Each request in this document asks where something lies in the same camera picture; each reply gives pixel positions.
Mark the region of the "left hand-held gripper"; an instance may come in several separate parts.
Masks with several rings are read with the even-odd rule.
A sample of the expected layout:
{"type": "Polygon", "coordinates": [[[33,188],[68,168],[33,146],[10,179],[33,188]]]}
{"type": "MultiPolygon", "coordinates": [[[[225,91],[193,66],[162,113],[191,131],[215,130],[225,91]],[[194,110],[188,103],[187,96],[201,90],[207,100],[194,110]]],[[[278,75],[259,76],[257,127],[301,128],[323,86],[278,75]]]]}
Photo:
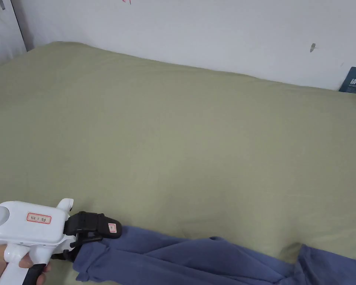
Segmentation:
{"type": "MultiPolygon", "coordinates": [[[[64,233],[73,203],[65,198],[56,207],[21,201],[0,204],[0,245],[6,245],[7,263],[0,285],[35,285],[50,259],[75,261],[83,239],[64,233]]],[[[75,214],[75,232],[118,239],[122,225],[103,213],[82,211],[75,214]]]]}

